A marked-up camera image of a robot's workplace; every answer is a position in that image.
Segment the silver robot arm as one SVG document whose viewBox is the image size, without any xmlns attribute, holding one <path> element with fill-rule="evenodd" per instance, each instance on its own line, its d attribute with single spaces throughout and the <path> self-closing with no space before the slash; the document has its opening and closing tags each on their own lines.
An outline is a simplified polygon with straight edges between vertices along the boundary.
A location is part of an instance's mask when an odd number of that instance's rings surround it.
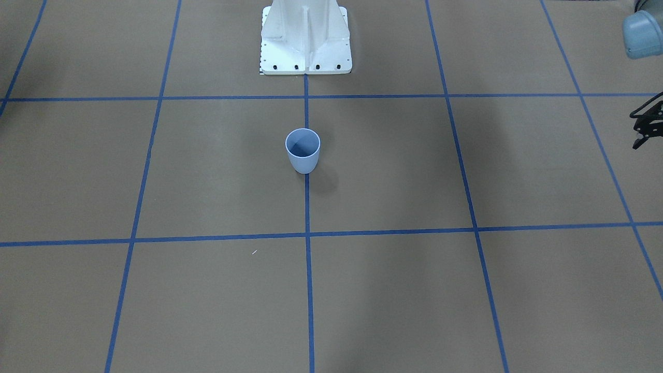
<svg viewBox="0 0 663 373">
<path fill-rule="evenodd" d="M 662 1 L 635 1 L 633 14 L 622 24 L 627 56 L 632 60 L 662 54 Z M 635 122 L 637 137 L 632 148 L 639 149 L 651 138 L 661 137 L 662 92 L 633 110 L 629 117 Z"/>
</svg>

